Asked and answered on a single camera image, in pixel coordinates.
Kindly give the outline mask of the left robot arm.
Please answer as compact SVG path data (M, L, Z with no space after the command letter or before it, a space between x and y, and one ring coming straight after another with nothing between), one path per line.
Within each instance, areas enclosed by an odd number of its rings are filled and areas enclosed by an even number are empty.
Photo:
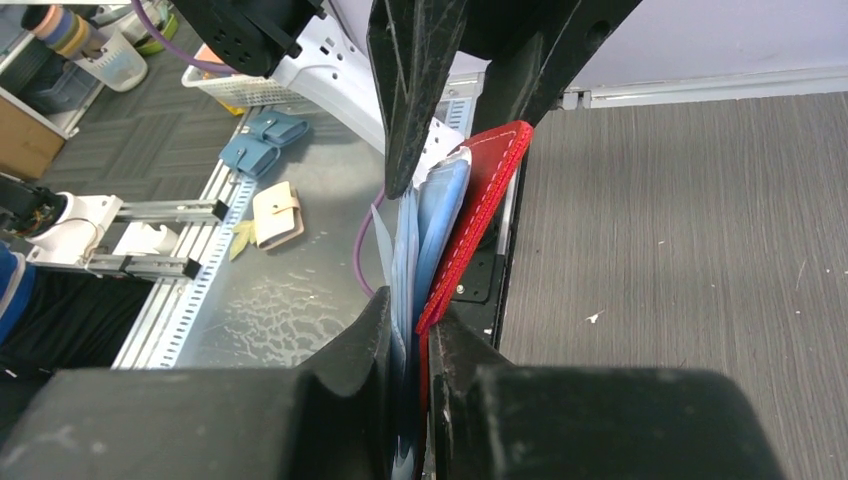
M179 1L177 10L234 71L278 81L385 157L397 198L435 143L431 124L454 58L485 60L472 121L481 133L537 124L633 1L372 1L360 49L318 1Z

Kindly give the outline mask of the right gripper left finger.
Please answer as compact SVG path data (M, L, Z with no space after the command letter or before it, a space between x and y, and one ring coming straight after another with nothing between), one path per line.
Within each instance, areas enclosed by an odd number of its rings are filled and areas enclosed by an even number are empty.
M1 452L5 479L386 479L389 302L294 368L65 370Z

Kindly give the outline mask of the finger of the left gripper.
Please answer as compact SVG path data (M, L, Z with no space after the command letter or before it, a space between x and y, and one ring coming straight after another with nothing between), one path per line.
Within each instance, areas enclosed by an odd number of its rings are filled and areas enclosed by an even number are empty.
M485 1L478 39L489 61L474 134L522 120L537 125L637 1Z
M469 3L377 0L367 44L382 114L384 193L399 198L411 184L430 123L464 34Z

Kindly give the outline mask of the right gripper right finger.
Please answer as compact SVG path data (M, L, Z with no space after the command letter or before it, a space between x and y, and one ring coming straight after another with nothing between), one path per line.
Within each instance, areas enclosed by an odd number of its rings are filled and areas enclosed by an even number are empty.
M709 370L520 366L461 321L428 335L441 479L780 479L747 397Z

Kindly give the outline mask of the red card holder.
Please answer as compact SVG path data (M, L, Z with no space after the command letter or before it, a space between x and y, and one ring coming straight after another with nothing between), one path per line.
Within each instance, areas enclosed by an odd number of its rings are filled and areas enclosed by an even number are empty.
M427 329L450 298L534 134L513 121L477 134L434 164L406 189L395 232L374 212L376 239L389 288L389 467L392 479L420 472L426 412Z

